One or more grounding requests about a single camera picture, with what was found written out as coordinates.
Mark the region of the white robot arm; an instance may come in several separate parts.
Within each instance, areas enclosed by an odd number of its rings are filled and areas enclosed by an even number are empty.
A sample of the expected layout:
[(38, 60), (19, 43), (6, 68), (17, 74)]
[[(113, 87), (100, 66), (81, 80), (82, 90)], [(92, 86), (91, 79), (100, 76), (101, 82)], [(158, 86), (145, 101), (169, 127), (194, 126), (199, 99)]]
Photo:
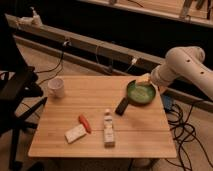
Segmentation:
[(154, 83), (168, 87), (176, 78), (182, 76), (198, 87), (207, 97), (213, 100), (213, 70), (203, 62), (205, 52), (198, 46), (174, 47), (165, 55), (163, 64), (154, 68), (136, 80), (137, 85)]

